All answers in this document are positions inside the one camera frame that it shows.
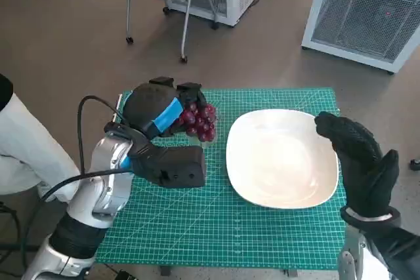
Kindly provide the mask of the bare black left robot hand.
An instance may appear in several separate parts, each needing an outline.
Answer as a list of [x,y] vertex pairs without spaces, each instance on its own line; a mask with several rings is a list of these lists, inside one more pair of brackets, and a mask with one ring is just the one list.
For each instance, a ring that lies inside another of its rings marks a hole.
[[123,106],[123,116],[129,126],[148,139],[170,137],[185,132],[185,110],[201,110],[207,100],[199,83],[174,85],[170,77],[156,77],[135,88]]

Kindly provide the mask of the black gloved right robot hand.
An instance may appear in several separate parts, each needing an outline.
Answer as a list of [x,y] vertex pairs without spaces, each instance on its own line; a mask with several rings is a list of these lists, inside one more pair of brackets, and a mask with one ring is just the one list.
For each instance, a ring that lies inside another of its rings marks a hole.
[[382,153],[373,134],[347,117],[323,111],[314,122],[316,132],[330,140],[339,158],[345,213],[360,221],[390,218],[390,199],[400,172],[398,152]]

